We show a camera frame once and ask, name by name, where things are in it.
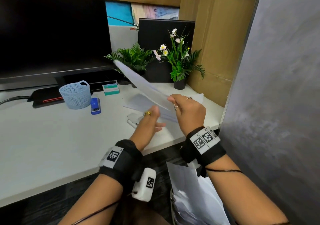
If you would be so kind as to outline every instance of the potted plant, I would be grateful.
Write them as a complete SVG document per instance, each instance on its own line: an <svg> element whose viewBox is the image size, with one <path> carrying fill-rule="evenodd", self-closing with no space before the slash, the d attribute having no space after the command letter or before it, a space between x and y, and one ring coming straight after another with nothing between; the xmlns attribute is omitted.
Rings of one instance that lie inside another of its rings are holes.
<svg viewBox="0 0 320 225"><path fill-rule="evenodd" d="M197 70L201 73L202 80L205 76L205 69L202 65L196 65L201 50L190 51L190 47L185 44L186 36L177 36L177 29L170 34L172 48L161 45L159 50L154 50L154 54L160 61L165 58L172 65L171 79L174 81L174 88L182 90L186 86L189 73Z"/></svg>
<svg viewBox="0 0 320 225"><path fill-rule="evenodd" d="M141 49L137 42L130 49L118 49L116 52L108 54L105 57L111 60L121 61L131 70L142 76L146 71L146 66L152 60L153 55L152 50Z"/></svg>

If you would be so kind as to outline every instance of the hand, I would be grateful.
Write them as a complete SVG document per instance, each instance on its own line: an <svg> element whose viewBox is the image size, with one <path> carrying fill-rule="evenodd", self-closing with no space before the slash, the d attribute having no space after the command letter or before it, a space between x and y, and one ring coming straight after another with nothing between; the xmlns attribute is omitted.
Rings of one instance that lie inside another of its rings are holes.
<svg viewBox="0 0 320 225"><path fill-rule="evenodd" d="M153 138L154 134L165 126L165 123L157 123L160 117L160 110L158 106L152 106L148 111L151 115L146 114L143 119L139 122L133 135L130 137L137 149L142 151Z"/></svg>
<svg viewBox="0 0 320 225"><path fill-rule="evenodd" d="M207 110L201 103L180 94L172 94L168 100L177 106L178 123L185 136L203 126Z"/></svg>

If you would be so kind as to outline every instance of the left hand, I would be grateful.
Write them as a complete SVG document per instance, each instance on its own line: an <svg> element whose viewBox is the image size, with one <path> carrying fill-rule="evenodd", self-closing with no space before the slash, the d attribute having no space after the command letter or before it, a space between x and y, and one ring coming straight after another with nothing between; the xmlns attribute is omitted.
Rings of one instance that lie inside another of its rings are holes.
<svg viewBox="0 0 320 225"><path fill-rule="evenodd" d="M148 111L151 112L151 115L146 114L143 117L133 135L130 137L130 140L135 143L139 151L142 151L148 146L154 134L162 130L162 127L165 126L165 123L157 123L157 120L160 117L158 106L154 105Z"/></svg>

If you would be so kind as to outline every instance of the blue stapler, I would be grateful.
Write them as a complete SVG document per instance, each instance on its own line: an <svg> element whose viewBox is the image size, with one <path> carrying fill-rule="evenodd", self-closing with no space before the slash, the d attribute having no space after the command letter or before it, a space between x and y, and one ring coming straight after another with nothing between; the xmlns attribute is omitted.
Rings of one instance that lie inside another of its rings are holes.
<svg viewBox="0 0 320 225"><path fill-rule="evenodd" d="M100 113L101 113L100 99L99 98L92 98L91 99L91 114L100 114Z"/></svg>

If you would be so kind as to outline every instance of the desk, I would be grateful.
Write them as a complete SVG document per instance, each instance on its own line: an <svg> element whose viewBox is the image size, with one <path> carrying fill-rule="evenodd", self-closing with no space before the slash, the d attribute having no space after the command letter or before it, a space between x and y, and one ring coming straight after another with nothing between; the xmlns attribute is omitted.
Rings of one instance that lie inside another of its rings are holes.
<svg viewBox="0 0 320 225"><path fill-rule="evenodd" d="M196 94L189 86L176 90L170 83L154 85L167 95ZM131 85L119 88L120 94L94 93L101 101L102 113L98 115L91 115L90 106L70 110L65 103L38 109L25 101L2 105L0 207L96 173L106 151L134 132L126 122L127 115L138 111L122 105L140 91ZM205 126L217 129L223 108L207 98L203 105L207 109ZM155 134L144 155L184 141L178 123L166 123L167 127Z"/></svg>

